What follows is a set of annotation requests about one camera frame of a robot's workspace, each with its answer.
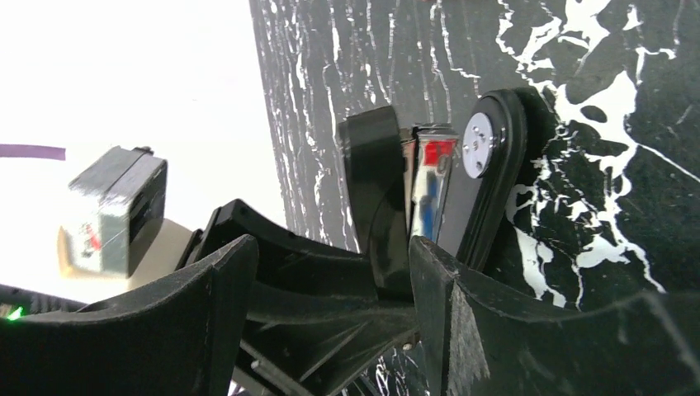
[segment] black plastic bracket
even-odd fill
[[[0,320],[0,394],[226,394],[257,263],[243,236],[78,312]]]
[[[472,114],[484,113],[494,131],[494,152],[485,174],[471,178],[455,150],[437,245],[466,266],[481,270],[489,255],[510,190],[527,147],[527,120],[518,95],[507,89],[487,92]]]
[[[352,220],[382,297],[411,301],[404,155],[391,106],[338,124]]]
[[[367,256],[299,237],[241,200],[214,211],[184,268],[245,234],[260,247],[234,372],[246,389],[338,394],[416,333],[414,306],[379,298]]]

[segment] curved black claw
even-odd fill
[[[352,220],[380,295],[411,300],[404,162],[392,106],[338,124]]]
[[[377,295],[367,256],[294,235],[241,200],[214,211],[188,260],[244,234],[260,247],[234,372],[246,389],[338,394],[416,332],[412,304]]]
[[[430,394],[698,394],[700,293],[581,313],[523,295],[425,238],[409,257]]]
[[[0,394],[226,394],[257,264],[243,236],[78,312],[0,320]]]

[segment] black and white marble wall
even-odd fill
[[[460,130],[480,94],[529,87],[541,128],[489,275],[581,310],[700,286],[698,0],[251,8],[290,229],[357,249],[334,133],[344,117],[392,104],[404,125]],[[423,392],[384,375],[411,361],[382,358],[383,394]]]

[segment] purple stripe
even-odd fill
[[[65,148],[30,144],[0,144],[0,158],[42,158],[65,161]]]

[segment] red label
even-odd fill
[[[102,244],[100,243],[100,240],[97,239],[97,235],[95,235],[95,232],[92,231],[92,227],[89,225],[85,226],[85,231],[87,231],[88,237],[90,237],[90,245],[92,245],[92,248],[99,251],[102,249]]]
[[[456,140],[434,140],[425,144],[423,165],[436,167],[443,155],[452,155]]]

